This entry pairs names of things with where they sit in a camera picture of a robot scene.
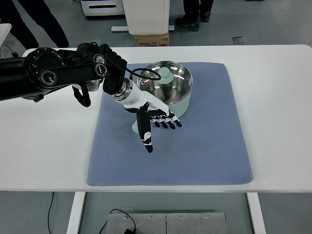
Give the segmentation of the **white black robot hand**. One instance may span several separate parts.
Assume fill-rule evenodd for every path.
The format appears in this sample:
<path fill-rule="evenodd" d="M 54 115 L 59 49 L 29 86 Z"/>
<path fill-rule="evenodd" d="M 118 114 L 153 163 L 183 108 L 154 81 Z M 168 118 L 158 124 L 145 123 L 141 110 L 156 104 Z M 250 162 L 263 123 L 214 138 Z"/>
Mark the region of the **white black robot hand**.
<path fill-rule="evenodd" d="M 146 150 L 151 153 L 153 151 L 151 123 L 158 128 L 162 126 L 171 129 L 182 125 L 169 107 L 154 95 L 140 90 L 129 79 L 125 79 L 123 85 L 125 90 L 120 102 L 128 112 L 136 114 L 138 134 Z"/>

